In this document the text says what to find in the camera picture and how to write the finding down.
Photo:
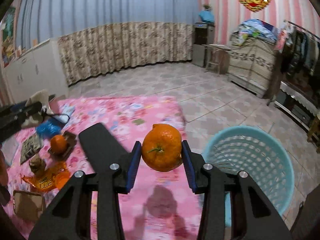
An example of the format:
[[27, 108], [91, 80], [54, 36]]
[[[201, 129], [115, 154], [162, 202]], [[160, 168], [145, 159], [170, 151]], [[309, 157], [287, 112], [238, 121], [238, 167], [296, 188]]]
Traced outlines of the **brown cardboard piece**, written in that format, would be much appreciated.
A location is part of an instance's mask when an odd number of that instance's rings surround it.
[[46, 209], [46, 203], [39, 193], [15, 190], [13, 209], [17, 217], [35, 223]]

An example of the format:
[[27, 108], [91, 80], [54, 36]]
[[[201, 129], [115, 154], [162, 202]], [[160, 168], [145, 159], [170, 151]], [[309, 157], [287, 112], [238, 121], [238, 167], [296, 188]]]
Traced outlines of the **orange mandarin fruit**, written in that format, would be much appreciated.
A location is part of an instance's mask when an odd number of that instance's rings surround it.
[[175, 127], [153, 124], [142, 144], [146, 165], [158, 172], [169, 172], [182, 164], [182, 137]]
[[63, 135], [55, 135], [50, 140], [51, 151], [54, 154], [64, 154], [67, 150], [68, 144]]

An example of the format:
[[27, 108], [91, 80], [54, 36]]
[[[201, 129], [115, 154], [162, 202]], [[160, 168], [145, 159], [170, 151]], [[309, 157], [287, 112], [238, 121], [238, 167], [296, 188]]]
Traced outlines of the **floral beige curtain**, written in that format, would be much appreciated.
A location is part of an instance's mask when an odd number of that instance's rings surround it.
[[67, 85], [123, 68], [190, 61], [193, 26], [172, 22], [125, 22], [87, 28], [57, 41]]

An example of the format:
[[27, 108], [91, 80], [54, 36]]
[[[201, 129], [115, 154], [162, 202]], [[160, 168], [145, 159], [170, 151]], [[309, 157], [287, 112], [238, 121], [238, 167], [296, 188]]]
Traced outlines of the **blue bag on dispenser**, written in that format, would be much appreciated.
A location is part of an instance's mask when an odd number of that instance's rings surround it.
[[199, 17], [200, 17], [201, 21], [204, 22], [204, 23], [210, 23], [210, 24], [214, 24], [215, 23], [215, 17], [212, 14], [211, 11], [201, 10], [199, 12]]

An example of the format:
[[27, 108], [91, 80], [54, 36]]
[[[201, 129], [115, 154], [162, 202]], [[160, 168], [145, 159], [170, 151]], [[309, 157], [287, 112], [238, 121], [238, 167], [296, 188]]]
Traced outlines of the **light blue tissue pack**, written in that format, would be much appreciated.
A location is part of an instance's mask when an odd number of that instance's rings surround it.
[[65, 104], [62, 106], [62, 110], [60, 113], [54, 114], [53, 118], [60, 122], [61, 124], [67, 124], [75, 111], [75, 106], [71, 106], [70, 104]]

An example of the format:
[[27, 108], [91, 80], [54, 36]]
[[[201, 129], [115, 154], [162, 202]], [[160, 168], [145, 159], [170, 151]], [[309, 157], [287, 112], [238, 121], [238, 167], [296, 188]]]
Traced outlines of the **brown square tray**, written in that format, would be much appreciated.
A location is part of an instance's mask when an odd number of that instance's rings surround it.
[[63, 134], [52, 137], [48, 153], [53, 159], [64, 161], [69, 157], [75, 145], [76, 135], [69, 131], [65, 131]]

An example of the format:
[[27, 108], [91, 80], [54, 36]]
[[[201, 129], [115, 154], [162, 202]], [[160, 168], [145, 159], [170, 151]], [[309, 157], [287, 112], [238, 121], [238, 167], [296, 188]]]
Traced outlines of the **brown paper trash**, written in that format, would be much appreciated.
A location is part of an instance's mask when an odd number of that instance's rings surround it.
[[40, 177], [46, 170], [46, 162], [37, 153], [32, 158], [30, 158], [29, 167], [31, 169], [31, 172], [33, 172], [36, 177]]

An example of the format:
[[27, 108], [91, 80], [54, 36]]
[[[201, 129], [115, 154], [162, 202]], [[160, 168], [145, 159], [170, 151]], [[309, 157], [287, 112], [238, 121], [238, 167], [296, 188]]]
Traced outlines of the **blue crinkled plastic wrapper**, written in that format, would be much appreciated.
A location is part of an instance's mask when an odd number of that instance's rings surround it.
[[51, 139], [52, 137], [61, 134], [62, 128], [63, 125], [61, 122], [51, 118], [37, 126], [35, 131], [42, 139]]

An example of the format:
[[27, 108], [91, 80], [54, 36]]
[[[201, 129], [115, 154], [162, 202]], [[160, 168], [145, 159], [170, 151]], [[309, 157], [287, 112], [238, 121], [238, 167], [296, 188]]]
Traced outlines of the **wooden stool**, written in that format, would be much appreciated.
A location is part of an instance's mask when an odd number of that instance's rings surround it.
[[312, 137], [313, 135], [316, 135], [317, 142], [316, 142], [316, 147], [317, 150], [316, 152], [319, 154], [319, 117], [316, 116], [311, 124], [311, 127], [307, 133], [307, 142], [312, 142]]

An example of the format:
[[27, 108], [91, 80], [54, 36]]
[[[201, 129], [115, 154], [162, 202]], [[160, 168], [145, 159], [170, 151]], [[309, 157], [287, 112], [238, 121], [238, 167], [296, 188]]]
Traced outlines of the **orange plastic wrapper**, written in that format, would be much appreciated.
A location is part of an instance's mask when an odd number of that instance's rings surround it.
[[67, 168], [67, 164], [64, 161], [60, 161], [46, 169], [42, 176], [23, 176], [21, 179], [37, 189], [37, 191], [49, 192], [53, 189], [62, 189], [70, 177], [71, 173]]

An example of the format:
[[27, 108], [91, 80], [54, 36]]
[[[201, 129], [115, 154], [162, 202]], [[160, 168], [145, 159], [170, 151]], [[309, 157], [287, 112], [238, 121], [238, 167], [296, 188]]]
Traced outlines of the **pile of folded clothes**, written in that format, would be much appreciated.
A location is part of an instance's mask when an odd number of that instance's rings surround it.
[[242, 46], [249, 37], [276, 44], [279, 29], [259, 19], [249, 19], [242, 22], [232, 32], [230, 42]]

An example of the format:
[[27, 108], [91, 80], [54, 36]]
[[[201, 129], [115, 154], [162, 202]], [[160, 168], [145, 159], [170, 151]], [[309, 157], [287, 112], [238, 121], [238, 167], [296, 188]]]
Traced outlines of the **dark patterned snack bag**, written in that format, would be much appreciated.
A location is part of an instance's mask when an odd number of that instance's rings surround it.
[[22, 144], [20, 164], [21, 165], [24, 164], [26, 161], [32, 158], [35, 154], [39, 153], [42, 147], [43, 147], [43, 140], [37, 133], [27, 138]]

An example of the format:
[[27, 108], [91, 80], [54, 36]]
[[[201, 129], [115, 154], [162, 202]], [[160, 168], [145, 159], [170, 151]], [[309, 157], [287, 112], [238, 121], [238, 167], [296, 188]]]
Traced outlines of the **small wooden side table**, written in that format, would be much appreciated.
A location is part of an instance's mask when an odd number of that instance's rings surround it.
[[221, 74], [225, 56], [232, 51], [231, 46], [223, 44], [206, 44], [206, 62], [204, 64], [204, 72], [209, 72], [211, 69], [216, 70], [217, 74]]

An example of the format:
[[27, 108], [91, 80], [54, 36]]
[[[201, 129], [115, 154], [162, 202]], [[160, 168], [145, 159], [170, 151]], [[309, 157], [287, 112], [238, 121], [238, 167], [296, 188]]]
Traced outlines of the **light blue plastic basket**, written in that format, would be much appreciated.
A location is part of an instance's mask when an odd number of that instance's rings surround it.
[[212, 137], [202, 156], [222, 172], [246, 171], [280, 215], [289, 207], [295, 187], [291, 159], [282, 144], [262, 129], [225, 128]]

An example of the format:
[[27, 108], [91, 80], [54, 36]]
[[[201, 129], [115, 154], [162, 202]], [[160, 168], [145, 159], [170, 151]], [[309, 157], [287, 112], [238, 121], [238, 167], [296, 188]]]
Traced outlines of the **white cabinet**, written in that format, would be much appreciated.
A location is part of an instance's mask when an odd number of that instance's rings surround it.
[[57, 97], [68, 95], [55, 39], [48, 39], [12, 60], [4, 68], [4, 77], [14, 103], [27, 100], [43, 89]]

